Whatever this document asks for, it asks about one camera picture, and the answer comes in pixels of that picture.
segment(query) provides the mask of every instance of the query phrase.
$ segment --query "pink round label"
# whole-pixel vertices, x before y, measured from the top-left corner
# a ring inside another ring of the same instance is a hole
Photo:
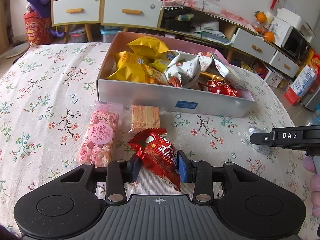
[[[108,124],[99,122],[90,128],[89,138],[95,144],[106,144],[113,138],[113,129]]]

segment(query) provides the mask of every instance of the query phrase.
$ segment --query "blue sticker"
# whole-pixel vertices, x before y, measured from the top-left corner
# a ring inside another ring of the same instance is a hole
[[[188,109],[196,109],[198,103],[195,102],[187,102],[187,101],[178,101],[176,107],[178,108],[188,108]]]

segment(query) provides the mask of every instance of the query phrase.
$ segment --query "orange drawer handle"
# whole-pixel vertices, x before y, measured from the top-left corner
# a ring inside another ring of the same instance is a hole
[[[252,48],[258,52],[262,52],[262,49],[258,48],[256,45],[252,44]]]
[[[83,8],[68,9],[67,13],[81,13],[82,11],[83,11]]]
[[[291,69],[287,64],[284,64],[284,67],[289,70]]]
[[[142,14],[142,11],[138,11],[138,10],[130,10],[130,9],[122,9],[123,13],[126,14],[135,14],[135,15],[140,15]]]

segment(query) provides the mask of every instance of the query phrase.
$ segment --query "table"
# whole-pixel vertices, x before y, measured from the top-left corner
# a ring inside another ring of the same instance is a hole
[[[90,111],[96,99],[96,77],[109,43],[33,45],[0,79],[0,223],[18,232],[13,218],[17,200],[31,190],[70,171],[77,164]],[[289,115],[270,87],[257,75],[238,69],[256,105],[243,118],[175,112],[161,113],[167,139],[190,159],[212,166],[234,162],[297,194],[307,207],[299,236],[316,239],[316,219],[311,215],[309,180],[302,166],[304,152],[272,149],[258,153],[249,142],[248,128],[268,132],[273,127],[293,126]],[[124,111],[116,131],[113,159],[129,159],[130,113]],[[183,184],[181,194],[192,196],[194,184]],[[130,194],[178,194],[162,179],[142,168]],[[221,196],[219,184],[214,185]],[[103,198],[105,183],[96,194]]]

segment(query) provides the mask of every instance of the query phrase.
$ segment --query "human hand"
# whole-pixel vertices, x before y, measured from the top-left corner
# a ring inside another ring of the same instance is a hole
[[[310,172],[316,172],[312,156],[303,159],[302,164],[305,169]],[[312,175],[310,180],[311,203],[313,204],[312,215],[320,217],[320,176],[316,173]]]

